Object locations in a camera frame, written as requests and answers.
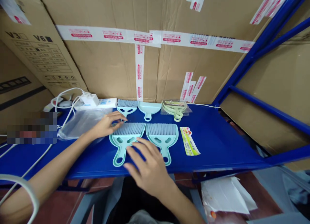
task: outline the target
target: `person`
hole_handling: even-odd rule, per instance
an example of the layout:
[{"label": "person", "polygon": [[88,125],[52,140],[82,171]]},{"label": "person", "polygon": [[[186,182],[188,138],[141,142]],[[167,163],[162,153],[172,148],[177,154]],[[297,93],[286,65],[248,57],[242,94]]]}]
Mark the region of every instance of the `person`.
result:
[{"label": "person", "polygon": [[[116,131],[123,124],[121,120],[127,121],[118,111],[105,115],[91,130],[81,135],[28,181],[40,205],[61,184],[71,166],[87,146],[93,140]],[[121,197],[111,211],[107,223],[171,223],[158,222],[159,220],[153,217],[158,213],[161,221],[174,220],[172,216],[176,218],[176,222],[182,224],[205,223],[193,203],[168,175],[163,157],[157,147],[145,139],[137,140],[138,142],[132,145],[143,154],[146,160],[144,161],[133,147],[127,147],[127,153],[137,168],[130,163],[124,164],[132,177],[125,178],[127,182],[124,181]],[[139,199],[130,197],[128,199],[127,196],[137,196]],[[147,200],[148,210],[145,210],[143,205],[137,204],[138,201],[143,202],[143,199]],[[0,223],[24,223],[30,218],[32,211],[33,206],[29,195],[21,187],[0,207]]]}]

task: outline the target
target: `floor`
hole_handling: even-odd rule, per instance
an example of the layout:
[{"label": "floor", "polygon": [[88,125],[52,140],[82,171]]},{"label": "floor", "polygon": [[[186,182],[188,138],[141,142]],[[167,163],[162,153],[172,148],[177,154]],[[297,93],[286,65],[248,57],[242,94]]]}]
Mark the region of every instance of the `floor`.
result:
[{"label": "floor", "polygon": [[[177,183],[191,188],[201,189],[200,184],[194,185],[191,180],[196,177],[192,173],[175,174]],[[280,208],[272,200],[267,191],[261,186],[252,172],[237,175],[240,183],[249,192],[258,209],[250,212],[250,215],[243,215],[232,212],[217,212],[214,224],[245,224],[247,220],[264,218],[281,213]],[[114,178],[86,179],[82,186],[89,187],[90,192],[101,190],[113,183]],[[69,186],[76,186],[78,180],[70,180]],[[5,191],[0,190],[0,198]],[[48,201],[40,208],[39,213],[33,224],[69,224],[77,210],[84,192],[63,192],[56,191]],[[91,224],[92,214],[88,217],[87,224]]]}]

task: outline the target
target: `brush bristles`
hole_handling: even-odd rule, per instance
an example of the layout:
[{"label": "brush bristles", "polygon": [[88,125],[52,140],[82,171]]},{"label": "brush bristles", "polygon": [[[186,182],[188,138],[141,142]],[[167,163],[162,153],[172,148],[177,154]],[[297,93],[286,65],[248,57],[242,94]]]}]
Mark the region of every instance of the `brush bristles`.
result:
[{"label": "brush bristles", "polygon": [[117,106],[124,107],[124,108],[136,108],[138,107],[138,101],[127,101],[127,100],[119,99]]},{"label": "brush bristles", "polygon": [[175,135],[175,124],[146,124],[150,135]]},{"label": "brush bristles", "polygon": [[124,123],[113,135],[136,135],[142,134],[145,123]]}]

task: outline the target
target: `cardboard box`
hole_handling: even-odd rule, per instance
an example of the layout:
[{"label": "cardboard box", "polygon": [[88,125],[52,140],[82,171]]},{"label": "cardboard box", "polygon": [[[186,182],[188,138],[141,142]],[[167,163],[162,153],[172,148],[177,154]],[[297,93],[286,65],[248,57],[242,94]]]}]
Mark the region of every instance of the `cardboard box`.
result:
[{"label": "cardboard box", "polygon": [[[56,25],[72,26],[71,35],[78,30],[91,37],[92,27],[105,27],[255,41],[269,22],[264,17],[259,24],[250,24],[264,0],[204,0],[200,12],[191,10],[186,0],[42,1]],[[134,44],[75,39],[65,43],[90,92],[104,98],[137,99]],[[225,49],[146,46],[144,101],[180,99],[185,73],[194,72],[193,81],[207,76],[195,102],[211,103],[243,57],[244,53]]]},{"label": "cardboard box", "polygon": [[[310,17],[310,0],[288,21],[279,35]],[[299,33],[259,59],[237,87],[286,114],[310,124],[310,29]],[[231,93],[222,109],[258,144],[276,155],[310,144],[310,137],[238,94]],[[310,169],[310,159],[287,164]]]},{"label": "cardboard box", "polygon": [[1,40],[53,95],[87,87],[41,0],[1,0]]},{"label": "cardboard box", "polygon": [[0,134],[6,134],[8,124],[43,110],[53,95],[2,41],[0,52]]}]

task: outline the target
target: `blue shelf frame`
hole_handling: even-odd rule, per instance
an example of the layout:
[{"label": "blue shelf frame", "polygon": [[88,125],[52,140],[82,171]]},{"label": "blue shelf frame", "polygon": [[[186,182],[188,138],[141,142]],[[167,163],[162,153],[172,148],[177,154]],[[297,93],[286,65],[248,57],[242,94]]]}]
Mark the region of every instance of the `blue shelf frame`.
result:
[{"label": "blue shelf frame", "polygon": [[[294,15],[294,13],[299,9],[305,0],[286,0],[275,17],[270,21],[269,25],[260,35],[256,43],[253,45],[252,49],[245,56],[243,61],[240,63],[238,68],[235,70],[231,78],[225,84],[223,89],[220,91],[218,96],[212,103],[213,106],[219,107],[224,99],[229,95],[230,92],[238,93],[259,107],[265,109],[281,120],[287,122],[298,130],[310,135],[310,126],[293,118],[292,116],[278,110],[277,108],[263,102],[262,100],[246,93],[245,91],[236,87],[238,82],[242,77],[249,71],[252,65],[262,56],[269,53],[270,51],[277,48],[279,45],[289,40],[299,32],[310,27],[310,18],[306,19],[302,23],[298,24],[296,27],[280,36],[276,40],[275,37],[279,34],[281,29],[285,26],[288,20]],[[289,152],[278,154],[266,158],[266,162],[270,165],[282,165],[284,163],[297,161],[310,157],[310,145],[295,149]],[[229,175],[231,172],[226,172],[222,176]]]}]

